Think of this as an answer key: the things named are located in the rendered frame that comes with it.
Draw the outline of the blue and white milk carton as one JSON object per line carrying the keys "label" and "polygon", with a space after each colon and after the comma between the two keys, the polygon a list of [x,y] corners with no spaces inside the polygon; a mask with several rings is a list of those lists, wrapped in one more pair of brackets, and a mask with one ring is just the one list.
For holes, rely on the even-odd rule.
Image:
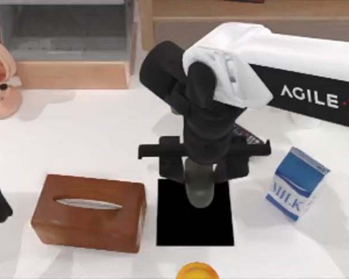
{"label": "blue and white milk carton", "polygon": [[297,221],[317,200],[330,169],[292,147],[277,167],[266,199]]}

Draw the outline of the orange round object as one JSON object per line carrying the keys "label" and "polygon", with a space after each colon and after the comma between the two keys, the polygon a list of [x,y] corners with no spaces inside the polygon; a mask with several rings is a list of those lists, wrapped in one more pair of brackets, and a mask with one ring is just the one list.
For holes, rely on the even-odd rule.
{"label": "orange round object", "polygon": [[176,279],[220,279],[220,277],[210,265],[203,262],[191,262],[178,271]]}

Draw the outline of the wooden cupboard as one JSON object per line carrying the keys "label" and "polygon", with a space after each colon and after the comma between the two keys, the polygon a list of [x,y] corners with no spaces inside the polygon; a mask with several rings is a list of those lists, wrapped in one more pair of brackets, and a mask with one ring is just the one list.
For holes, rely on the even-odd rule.
{"label": "wooden cupboard", "polygon": [[262,23],[273,31],[349,41],[349,0],[137,0],[143,50],[174,39],[189,45],[218,23]]}

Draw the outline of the pink ear model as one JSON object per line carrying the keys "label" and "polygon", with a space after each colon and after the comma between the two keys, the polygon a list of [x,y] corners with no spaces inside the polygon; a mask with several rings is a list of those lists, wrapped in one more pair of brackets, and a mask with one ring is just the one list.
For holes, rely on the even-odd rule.
{"label": "pink ear model", "polygon": [[20,90],[9,84],[16,74],[16,62],[0,43],[0,120],[13,116],[22,105]]}

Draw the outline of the brown wooden tissue box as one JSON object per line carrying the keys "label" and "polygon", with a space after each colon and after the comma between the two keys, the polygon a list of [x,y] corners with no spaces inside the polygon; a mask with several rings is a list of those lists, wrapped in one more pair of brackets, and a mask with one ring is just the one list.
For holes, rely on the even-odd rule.
{"label": "brown wooden tissue box", "polygon": [[[60,199],[111,202],[120,209],[67,206]],[[138,253],[147,202],[142,183],[49,174],[31,226],[45,244]]]}

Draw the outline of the black square mat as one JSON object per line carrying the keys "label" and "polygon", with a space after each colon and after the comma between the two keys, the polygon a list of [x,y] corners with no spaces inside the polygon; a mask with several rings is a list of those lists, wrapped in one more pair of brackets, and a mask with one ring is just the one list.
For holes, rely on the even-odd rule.
{"label": "black square mat", "polygon": [[233,246],[234,232],[228,183],[216,184],[213,201],[203,209],[187,199],[185,186],[158,180],[158,246]]}

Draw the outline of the pale wooden drawer front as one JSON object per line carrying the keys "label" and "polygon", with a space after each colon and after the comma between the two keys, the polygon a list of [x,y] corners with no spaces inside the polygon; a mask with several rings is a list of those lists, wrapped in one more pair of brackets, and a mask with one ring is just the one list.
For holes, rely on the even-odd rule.
{"label": "pale wooden drawer front", "polygon": [[134,60],[18,61],[16,73],[25,89],[127,89]]}

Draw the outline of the black and red flat object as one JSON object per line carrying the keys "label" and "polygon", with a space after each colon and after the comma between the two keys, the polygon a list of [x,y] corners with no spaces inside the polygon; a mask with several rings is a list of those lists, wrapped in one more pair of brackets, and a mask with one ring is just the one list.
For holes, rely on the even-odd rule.
{"label": "black and red flat object", "polygon": [[232,143],[260,145],[264,144],[265,142],[250,131],[246,130],[244,127],[235,123],[233,128]]}

